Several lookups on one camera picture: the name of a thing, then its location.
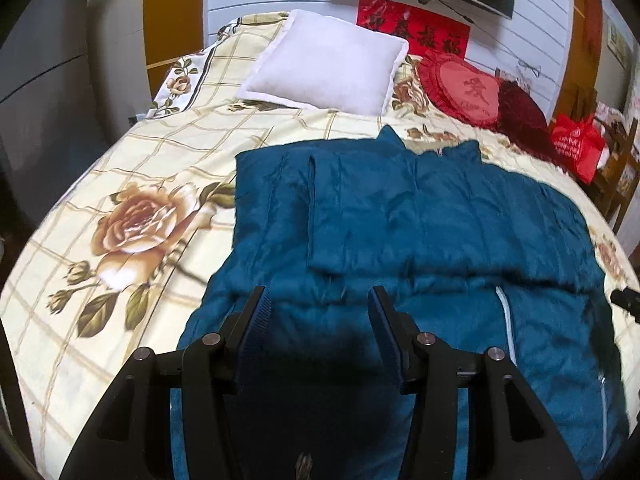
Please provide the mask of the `red heart-shaped pillow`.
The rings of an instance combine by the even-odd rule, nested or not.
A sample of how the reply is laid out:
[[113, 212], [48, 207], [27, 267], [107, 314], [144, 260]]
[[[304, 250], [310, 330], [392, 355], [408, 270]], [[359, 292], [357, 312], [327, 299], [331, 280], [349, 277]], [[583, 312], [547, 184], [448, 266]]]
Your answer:
[[457, 55], [427, 50], [418, 75], [428, 99], [445, 114], [493, 129], [499, 118], [500, 82]]

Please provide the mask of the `floral plaid bed sheet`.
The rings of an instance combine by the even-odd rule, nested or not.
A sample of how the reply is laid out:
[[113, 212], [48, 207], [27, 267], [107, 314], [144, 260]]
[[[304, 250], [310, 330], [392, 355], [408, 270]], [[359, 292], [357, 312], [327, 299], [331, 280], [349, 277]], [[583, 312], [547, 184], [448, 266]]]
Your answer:
[[[67, 193], [35, 230], [1, 295], [35, 451], [44, 478], [62, 474], [81, 429], [139, 346], [178, 347], [210, 278], [229, 258], [239, 154], [307, 141], [374, 139], [391, 128], [422, 154], [474, 141], [484, 162], [555, 188], [582, 213], [613, 289], [636, 286], [611, 229], [573, 178], [507, 136], [460, 122], [425, 99], [406, 58], [381, 116], [242, 101], [236, 90], [286, 21], [249, 15], [177, 68], [186, 105], [153, 110]], [[639, 330], [612, 310], [627, 437], [639, 411]]]

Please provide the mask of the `blue down jacket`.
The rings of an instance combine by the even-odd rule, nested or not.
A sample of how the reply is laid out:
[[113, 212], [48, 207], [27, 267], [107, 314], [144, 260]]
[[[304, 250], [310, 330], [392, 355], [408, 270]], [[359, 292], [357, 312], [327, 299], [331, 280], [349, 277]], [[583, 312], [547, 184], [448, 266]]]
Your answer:
[[272, 303], [238, 448], [250, 479], [393, 479], [413, 400], [394, 386], [367, 314], [382, 286], [456, 349], [513, 356], [585, 478], [629, 422], [604, 274], [577, 206], [484, 162], [474, 141], [416, 154], [391, 128], [239, 154], [229, 258], [180, 338]]

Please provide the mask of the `red shopping bag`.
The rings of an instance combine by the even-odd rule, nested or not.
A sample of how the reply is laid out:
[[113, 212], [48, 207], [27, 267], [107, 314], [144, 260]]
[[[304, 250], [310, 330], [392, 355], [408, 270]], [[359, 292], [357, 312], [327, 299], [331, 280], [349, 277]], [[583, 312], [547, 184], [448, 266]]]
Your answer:
[[585, 184], [592, 182], [606, 144], [593, 123], [593, 114], [579, 122], [559, 114], [551, 131], [556, 163]]

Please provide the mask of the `white square pillow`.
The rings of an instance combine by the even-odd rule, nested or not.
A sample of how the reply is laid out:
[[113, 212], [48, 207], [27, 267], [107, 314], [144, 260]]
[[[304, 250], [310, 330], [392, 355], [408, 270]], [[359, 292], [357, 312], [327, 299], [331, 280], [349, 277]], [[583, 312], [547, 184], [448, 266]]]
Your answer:
[[295, 108], [381, 116], [409, 44], [304, 10], [288, 14], [236, 96]]

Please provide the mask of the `grey refrigerator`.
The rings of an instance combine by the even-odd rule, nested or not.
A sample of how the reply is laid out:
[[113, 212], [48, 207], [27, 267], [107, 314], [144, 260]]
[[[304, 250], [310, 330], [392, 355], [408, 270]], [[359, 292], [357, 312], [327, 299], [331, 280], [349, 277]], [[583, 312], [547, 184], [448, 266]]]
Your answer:
[[108, 148], [87, 25], [87, 0], [32, 0], [1, 48], [1, 171], [33, 222]]

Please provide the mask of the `wooden chair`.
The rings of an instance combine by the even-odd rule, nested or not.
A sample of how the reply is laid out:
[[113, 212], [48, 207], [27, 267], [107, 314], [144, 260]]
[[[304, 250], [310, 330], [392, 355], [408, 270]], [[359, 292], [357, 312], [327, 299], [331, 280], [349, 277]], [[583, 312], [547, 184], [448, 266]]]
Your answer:
[[629, 129], [621, 122], [607, 125], [599, 118], [594, 121], [604, 128], [610, 154], [594, 174], [588, 196], [603, 218], [613, 222], [612, 231], [617, 233], [639, 184], [639, 156], [634, 154], [638, 119], [634, 118]]

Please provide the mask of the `red Chinese banner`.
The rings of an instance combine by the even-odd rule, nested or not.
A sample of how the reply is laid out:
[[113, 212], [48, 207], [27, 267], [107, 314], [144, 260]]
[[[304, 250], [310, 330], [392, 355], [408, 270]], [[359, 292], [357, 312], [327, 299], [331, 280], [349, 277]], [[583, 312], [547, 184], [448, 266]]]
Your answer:
[[392, 0], [359, 0], [358, 26], [404, 38], [409, 53], [428, 50], [465, 58], [471, 27], [445, 15]]

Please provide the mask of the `dark red fuzzy pillow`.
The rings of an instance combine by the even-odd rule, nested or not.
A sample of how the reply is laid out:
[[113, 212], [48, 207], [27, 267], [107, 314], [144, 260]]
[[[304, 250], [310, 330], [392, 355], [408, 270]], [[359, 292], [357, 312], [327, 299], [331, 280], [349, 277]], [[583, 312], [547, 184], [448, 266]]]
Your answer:
[[544, 113], [514, 81], [500, 81], [497, 129], [529, 155], [552, 162], [555, 152]]

